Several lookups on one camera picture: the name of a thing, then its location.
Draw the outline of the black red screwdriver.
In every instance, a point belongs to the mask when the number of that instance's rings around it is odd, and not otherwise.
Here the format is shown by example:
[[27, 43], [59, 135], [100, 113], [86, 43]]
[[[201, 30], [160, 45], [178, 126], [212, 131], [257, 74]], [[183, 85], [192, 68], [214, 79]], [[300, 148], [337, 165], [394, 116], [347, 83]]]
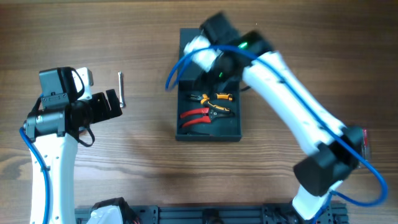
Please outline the black red screwdriver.
[[184, 134], [184, 135], [199, 135], [199, 136], [211, 136], [210, 133], [201, 133], [201, 132], [197, 132], [197, 131], [184, 131], [184, 132], [181, 132], [180, 134]]

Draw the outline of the red handled pruning shears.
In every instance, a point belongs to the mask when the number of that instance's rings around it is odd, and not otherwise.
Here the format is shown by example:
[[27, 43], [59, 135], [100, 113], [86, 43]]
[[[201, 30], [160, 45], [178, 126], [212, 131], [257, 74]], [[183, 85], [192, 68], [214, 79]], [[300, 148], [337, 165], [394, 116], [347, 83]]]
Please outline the red handled pruning shears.
[[201, 115], [201, 117], [196, 119], [191, 119], [190, 121], [186, 121], [181, 125], [181, 127], [186, 128], [194, 124], [201, 124], [201, 123], [210, 124], [218, 118], [233, 117], [234, 113], [232, 111], [219, 112], [215, 109], [210, 109], [210, 108], [198, 108], [180, 114], [180, 119], [185, 119], [189, 116], [196, 116], [196, 115]]

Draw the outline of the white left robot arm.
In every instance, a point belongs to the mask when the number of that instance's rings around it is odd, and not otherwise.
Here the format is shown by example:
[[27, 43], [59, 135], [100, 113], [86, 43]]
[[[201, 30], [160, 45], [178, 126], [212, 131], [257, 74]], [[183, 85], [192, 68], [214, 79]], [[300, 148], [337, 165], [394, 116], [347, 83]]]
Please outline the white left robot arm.
[[42, 92], [19, 132], [32, 159], [31, 223], [76, 223], [74, 166], [79, 146], [90, 147], [92, 124], [122, 115], [114, 89], [92, 93], [92, 72], [58, 67], [39, 73]]

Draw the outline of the orange black needle nose pliers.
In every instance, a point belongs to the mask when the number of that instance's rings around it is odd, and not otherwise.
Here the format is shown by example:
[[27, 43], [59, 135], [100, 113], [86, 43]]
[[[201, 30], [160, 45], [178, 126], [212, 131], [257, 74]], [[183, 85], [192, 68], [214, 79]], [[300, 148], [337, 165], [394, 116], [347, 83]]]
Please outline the orange black needle nose pliers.
[[206, 93], [201, 95], [189, 94], [187, 95], [187, 98], [190, 101], [199, 102], [204, 107], [212, 109], [217, 113], [232, 113], [231, 109], [218, 105], [220, 101], [232, 102], [234, 100], [234, 96], [231, 93], [214, 93], [212, 95], [207, 95]]

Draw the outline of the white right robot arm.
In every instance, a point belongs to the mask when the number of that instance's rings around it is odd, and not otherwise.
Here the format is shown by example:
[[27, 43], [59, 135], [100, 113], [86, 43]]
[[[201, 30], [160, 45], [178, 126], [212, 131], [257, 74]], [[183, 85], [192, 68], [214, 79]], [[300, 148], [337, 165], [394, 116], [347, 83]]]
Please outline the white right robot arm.
[[300, 184], [292, 206], [304, 220], [315, 220], [337, 188], [364, 164], [367, 136], [330, 114], [296, 79], [280, 52], [256, 30], [241, 34], [219, 12], [200, 26], [186, 45], [205, 74], [201, 83], [219, 87], [238, 79], [259, 94], [291, 130], [305, 159], [294, 165]]

